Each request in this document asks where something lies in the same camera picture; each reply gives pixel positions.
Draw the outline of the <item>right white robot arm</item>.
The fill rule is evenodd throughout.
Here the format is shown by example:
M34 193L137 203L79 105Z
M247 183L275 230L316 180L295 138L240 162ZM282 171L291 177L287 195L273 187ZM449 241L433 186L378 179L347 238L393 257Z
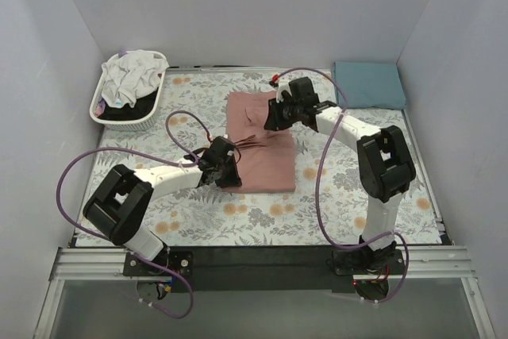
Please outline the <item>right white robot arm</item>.
M345 106L321 101L310 78L303 77L285 85L274 75L269 84L276 96L268 101L267 131L282 131L300 123L328 137L318 171L322 172L333 140L357 154L360 182L368 195L366 225L357 245L340 245L325 230L320 207L321 176L317 175L314 199L317 222L325 239L345 251L369 248L380 251L394 244L402 234L395 222L402 196L416 177L414 162L402 130L391 125L380 128L347 114Z

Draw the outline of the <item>pink printed t shirt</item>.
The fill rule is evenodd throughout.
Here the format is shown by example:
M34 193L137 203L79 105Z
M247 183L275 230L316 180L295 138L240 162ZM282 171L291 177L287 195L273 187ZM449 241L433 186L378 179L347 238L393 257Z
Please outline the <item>pink printed t shirt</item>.
M268 131L268 101L274 91L232 92L226 105L226 133L240 149L237 170L239 187L234 194L288 193L296 188L296 147L288 130Z

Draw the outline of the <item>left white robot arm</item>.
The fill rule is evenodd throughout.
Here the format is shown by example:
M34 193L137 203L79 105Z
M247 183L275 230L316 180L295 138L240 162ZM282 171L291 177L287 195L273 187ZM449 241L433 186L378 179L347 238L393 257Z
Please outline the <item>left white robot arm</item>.
M85 204L83 215L114 245L164 265L168 246L143 223L149 203L212 183L225 188L240 186L236 150L229 139L216 137L208 148L193 151L196 163L187 155L175 166L131 170L119 164L99 184Z

